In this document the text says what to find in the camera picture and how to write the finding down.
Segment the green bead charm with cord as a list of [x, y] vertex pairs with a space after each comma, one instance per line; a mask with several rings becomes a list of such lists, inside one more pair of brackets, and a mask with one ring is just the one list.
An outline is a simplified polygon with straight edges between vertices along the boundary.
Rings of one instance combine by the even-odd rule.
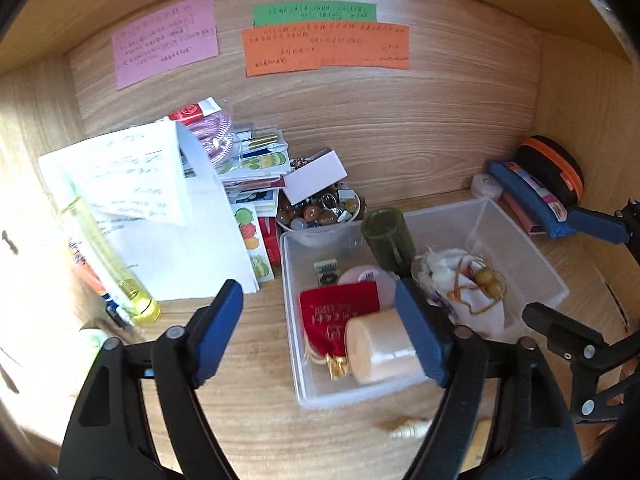
[[506, 283], [502, 274], [491, 266], [481, 266], [475, 272], [469, 266], [463, 271], [460, 261], [454, 271], [454, 288], [447, 298], [465, 306], [469, 315], [481, 315], [506, 300]]

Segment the white drawstring cloth pouch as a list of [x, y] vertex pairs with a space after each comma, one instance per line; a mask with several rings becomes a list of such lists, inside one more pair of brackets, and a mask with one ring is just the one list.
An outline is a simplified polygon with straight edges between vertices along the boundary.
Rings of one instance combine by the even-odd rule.
[[416, 259], [412, 272], [427, 302], [442, 308], [454, 324], [485, 337], [506, 327], [506, 282], [487, 259], [459, 248], [429, 250]]

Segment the cream lotion bottle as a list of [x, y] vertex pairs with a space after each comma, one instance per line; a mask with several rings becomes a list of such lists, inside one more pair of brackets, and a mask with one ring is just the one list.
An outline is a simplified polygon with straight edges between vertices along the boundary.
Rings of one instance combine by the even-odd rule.
[[345, 327], [345, 350], [352, 376], [360, 385], [425, 377], [395, 309], [351, 318]]

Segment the pink macaron case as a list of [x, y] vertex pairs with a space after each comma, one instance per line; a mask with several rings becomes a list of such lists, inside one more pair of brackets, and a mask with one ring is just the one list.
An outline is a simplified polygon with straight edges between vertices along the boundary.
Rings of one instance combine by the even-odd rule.
[[353, 266], [338, 279], [337, 284], [348, 285], [363, 282], [375, 282], [381, 310], [387, 310], [394, 306], [396, 280], [379, 266], [372, 266], [372, 264]]

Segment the dark green spray bottle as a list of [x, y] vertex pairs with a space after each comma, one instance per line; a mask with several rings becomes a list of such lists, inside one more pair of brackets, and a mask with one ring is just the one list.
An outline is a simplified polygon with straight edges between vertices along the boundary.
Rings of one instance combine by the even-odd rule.
[[416, 248], [405, 216], [399, 209], [368, 211], [363, 217], [360, 232], [382, 269], [400, 278], [411, 275]]

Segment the red fabric pouch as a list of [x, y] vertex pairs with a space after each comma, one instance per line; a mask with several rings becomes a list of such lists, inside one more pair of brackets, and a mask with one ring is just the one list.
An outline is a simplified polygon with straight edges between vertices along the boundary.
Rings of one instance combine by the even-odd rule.
[[375, 282], [324, 286], [298, 296], [300, 315], [310, 348], [322, 358], [344, 358], [346, 324], [380, 310]]

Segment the small green white eraser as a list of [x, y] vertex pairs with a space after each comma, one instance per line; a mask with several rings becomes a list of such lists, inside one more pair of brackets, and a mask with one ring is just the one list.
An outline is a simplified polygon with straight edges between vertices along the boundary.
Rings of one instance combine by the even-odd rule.
[[336, 259], [326, 259], [314, 264], [314, 272], [319, 287], [336, 285], [341, 277], [340, 267]]

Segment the blue patterned pouch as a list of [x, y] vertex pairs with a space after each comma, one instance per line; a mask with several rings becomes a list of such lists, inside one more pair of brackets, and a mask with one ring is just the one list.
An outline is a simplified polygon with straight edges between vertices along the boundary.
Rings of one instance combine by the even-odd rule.
[[488, 172], [552, 240], [576, 233], [568, 224], [567, 208], [521, 166], [515, 162], [491, 160]]

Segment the black orange round case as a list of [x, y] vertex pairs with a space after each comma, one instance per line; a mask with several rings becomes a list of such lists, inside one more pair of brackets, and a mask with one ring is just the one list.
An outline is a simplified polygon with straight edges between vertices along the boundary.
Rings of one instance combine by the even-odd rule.
[[585, 178], [577, 160], [546, 136], [524, 140], [515, 151], [514, 162], [548, 188], [566, 208], [577, 206], [584, 196]]

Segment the white orange cream tube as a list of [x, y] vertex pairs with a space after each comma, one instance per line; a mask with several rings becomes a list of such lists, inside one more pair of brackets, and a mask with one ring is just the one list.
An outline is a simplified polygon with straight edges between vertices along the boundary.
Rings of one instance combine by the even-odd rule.
[[95, 348], [96, 350], [100, 350], [105, 341], [107, 341], [110, 336], [104, 332], [104, 330], [100, 330], [99, 328], [83, 328], [79, 332], [79, 336], [81, 336], [82, 340], [85, 341], [91, 348]]

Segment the yellow liquid spray bottle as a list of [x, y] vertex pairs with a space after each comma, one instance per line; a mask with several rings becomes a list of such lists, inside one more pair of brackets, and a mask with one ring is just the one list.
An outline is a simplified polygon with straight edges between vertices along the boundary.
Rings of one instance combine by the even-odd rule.
[[116, 255], [86, 202], [81, 197], [73, 198], [61, 216], [80, 254], [115, 304], [126, 313], [126, 320], [136, 325], [157, 321], [162, 313], [160, 304]]

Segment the white paper box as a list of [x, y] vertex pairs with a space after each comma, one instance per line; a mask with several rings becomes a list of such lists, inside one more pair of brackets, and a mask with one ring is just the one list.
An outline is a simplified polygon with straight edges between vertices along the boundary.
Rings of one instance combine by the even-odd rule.
[[224, 188], [185, 126], [151, 122], [101, 134], [38, 164], [56, 208], [81, 198], [156, 300], [213, 297], [228, 280], [258, 292]]

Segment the stack of packets and cards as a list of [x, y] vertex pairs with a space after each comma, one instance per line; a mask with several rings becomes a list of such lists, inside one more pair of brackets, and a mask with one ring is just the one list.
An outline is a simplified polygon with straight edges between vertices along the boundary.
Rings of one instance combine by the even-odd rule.
[[250, 204], [261, 217], [277, 215], [284, 177], [292, 171], [280, 129], [235, 122], [231, 105], [211, 96], [160, 119], [178, 122], [198, 139], [232, 205]]

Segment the orange paper note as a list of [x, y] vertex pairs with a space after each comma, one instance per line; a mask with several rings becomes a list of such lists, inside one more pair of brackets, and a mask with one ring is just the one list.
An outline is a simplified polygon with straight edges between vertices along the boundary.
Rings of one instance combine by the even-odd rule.
[[326, 66], [410, 67], [406, 25], [313, 21], [249, 28], [241, 37], [250, 77]]

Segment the pink sticky note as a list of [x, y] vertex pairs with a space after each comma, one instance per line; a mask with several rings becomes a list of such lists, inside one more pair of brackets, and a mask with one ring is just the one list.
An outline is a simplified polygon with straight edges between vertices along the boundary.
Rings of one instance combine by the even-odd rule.
[[116, 88], [219, 55], [214, 0], [179, 0], [112, 35]]

